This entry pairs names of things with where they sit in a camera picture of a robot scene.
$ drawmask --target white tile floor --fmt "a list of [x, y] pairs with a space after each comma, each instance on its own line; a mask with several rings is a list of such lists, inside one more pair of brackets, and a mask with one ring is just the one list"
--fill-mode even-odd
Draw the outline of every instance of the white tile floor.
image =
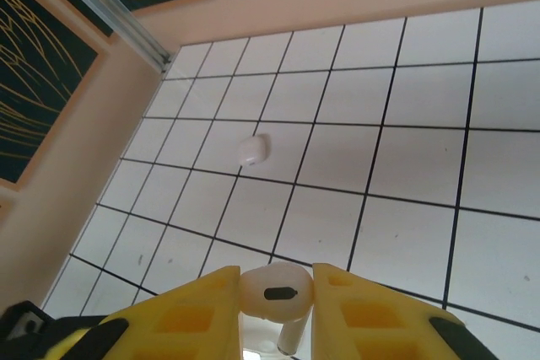
[[[538, 27], [533, 2], [182, 47], [46, 311], [323, 261], [537, 357]], [[270, 156], [240, 170], [254, 133]]]

